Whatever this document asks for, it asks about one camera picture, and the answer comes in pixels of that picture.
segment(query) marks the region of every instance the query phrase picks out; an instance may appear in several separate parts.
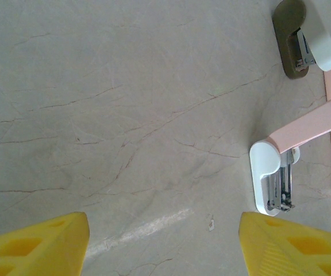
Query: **white scuff mark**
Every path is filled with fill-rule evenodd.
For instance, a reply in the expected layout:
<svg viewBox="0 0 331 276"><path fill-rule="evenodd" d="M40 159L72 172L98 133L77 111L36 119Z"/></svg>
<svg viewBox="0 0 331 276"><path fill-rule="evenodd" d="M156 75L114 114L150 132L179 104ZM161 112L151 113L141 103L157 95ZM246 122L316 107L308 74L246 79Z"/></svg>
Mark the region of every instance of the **white scuff mark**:
<svg viewBox="0 0 331 276"><path fill-rule="evenodd" d="M155 232L162 230L165 227L169 227L172 224L184 220L186 217L194 213L191 209L184 209L178 213L163 216L157 218L156 220L151 221L150 223L145 223L144 225L135 228L132 231L125 232L119 238L118 237L109 237L104 240L101 240L91 246L89 246L86 251L85 263L87 264L90 260L93 260L95 257L110 250L113 247L125 244L128 242L134 242L143 237L149 236Z"/></svg>
<svg viewBox="0 0 331 276"><path fill-rule="evenodd" d="M214 230L215 226L214 226L214 216L211 216L211 220L209 223L209 232L211 232L212 230Z"/></svg>

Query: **marble floor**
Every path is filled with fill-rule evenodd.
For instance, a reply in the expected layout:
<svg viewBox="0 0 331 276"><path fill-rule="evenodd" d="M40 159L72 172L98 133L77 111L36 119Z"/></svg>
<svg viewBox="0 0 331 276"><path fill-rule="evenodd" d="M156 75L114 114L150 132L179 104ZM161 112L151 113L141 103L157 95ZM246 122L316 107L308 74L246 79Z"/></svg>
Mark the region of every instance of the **marble floor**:
<svg viewBox="0 0 331 276"><path fill-rule="evenodd" d="M252 143L326 101L289 80L278 1L0 0L0 234L87 214L82 275L247 275ZM331 142L280 217L331 231Z"/></svg>

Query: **small debris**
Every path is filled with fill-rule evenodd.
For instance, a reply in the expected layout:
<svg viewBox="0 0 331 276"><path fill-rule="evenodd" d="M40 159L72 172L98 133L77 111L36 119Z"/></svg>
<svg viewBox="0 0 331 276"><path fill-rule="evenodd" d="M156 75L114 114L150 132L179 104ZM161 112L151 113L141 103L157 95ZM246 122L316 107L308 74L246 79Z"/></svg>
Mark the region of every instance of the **small debris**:
<svg viewBox="0 0 331 276"><path fill-rule="evenodd" d="M211 216L211 220L209 223L209 232L211 232L212 230L214 230L215 226L214 226L214 215Z"/></svg>

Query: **stapler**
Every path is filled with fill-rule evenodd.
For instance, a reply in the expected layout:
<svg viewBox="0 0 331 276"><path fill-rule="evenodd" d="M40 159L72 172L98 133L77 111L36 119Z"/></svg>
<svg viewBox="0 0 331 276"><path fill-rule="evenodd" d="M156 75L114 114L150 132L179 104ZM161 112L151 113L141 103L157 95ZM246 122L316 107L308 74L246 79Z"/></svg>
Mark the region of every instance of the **stapler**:
<svg viewBox="0 0 331 276"><path fill-rule="evenodd" d="M278 129L250 149L250 162L258 211L275 216L291 210L292 167L299 146L331 131L331 100Z"/></svg>
<svg viewBox="0 0 331 276"><path fill-rule="evenodd" d="M328 0L283 0L272 16L286 75L304 77L309 66L331 70L331 6Z"/></svg>

